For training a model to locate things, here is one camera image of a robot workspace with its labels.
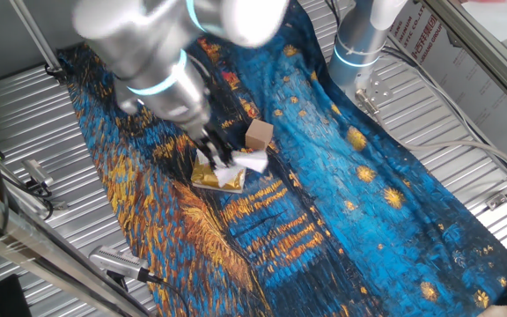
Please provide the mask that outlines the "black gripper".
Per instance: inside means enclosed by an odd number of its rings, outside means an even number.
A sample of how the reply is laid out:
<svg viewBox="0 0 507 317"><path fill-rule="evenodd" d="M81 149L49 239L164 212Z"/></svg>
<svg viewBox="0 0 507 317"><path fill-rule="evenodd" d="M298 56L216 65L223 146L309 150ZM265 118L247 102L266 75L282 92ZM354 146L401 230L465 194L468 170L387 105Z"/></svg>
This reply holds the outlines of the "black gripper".
<svg viewBox="0 0 507 317"><path fill-rule="evenodd" d="M201 154L209 162L212 171L232 164L232 147L221 139L213 125L204 125L193 132L193 140L201 150Z"/></svg>

